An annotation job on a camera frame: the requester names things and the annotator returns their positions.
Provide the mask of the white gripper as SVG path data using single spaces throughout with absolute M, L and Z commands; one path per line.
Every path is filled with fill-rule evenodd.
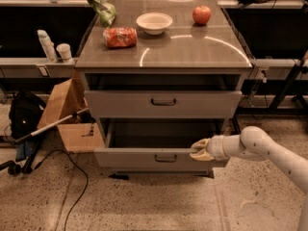
M 214 158 L 218 161 L 227 160 L 224 149 L 223 149 L 223 135 L 213 136 L 210 139 L 202 139 L 195 142 L 192 145 L 193 149 L 204 149 L 207 146 L 206 150 L 200 150 L 197 153 L 191 153 L 190 156 L 199 162 L 208 162 L 213 161 Z

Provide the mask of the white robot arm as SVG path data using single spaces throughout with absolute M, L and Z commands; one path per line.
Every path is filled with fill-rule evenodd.
M 213 136 L 192 145 L 196 161 L 223 161 L 232 157 L 250 161 L 271 161 L 304 194 L 297 231 L 308 231 L 308 161 L 275 142 L 264 130 L 256 126 L 245 127 L 239 135 Z

